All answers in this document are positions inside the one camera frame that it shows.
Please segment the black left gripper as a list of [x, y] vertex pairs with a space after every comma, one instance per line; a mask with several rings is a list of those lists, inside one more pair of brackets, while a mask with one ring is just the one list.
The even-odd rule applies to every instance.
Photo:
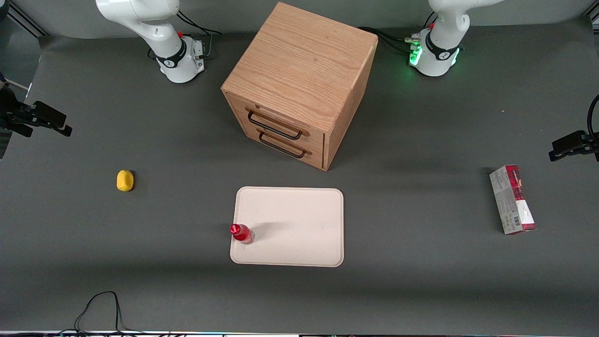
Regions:
[[599, 162], [599, 136], [598, 133], [576, 131], [553, 141], [553, 149], [548, 153], [551, 162], [574, 155], [588, 155], [593, 153], [597, 162]]

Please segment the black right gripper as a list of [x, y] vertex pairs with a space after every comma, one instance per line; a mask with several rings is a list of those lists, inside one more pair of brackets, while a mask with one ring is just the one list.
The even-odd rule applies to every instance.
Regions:
[[53, 107], [43, 103], [34, 102], [22, 109], [22, 123], [13, 124], [12, 113], [23, 107], [15, 96], [13, 90], [8, 86], [2, 86], [0, 90], [0, 126], [4, 130], [16, 132], [24, 137], [31, 137], [33, 130], [30, 126], [45, 127], [70, 137], [73, 129], [66, 124], [66, 115]]

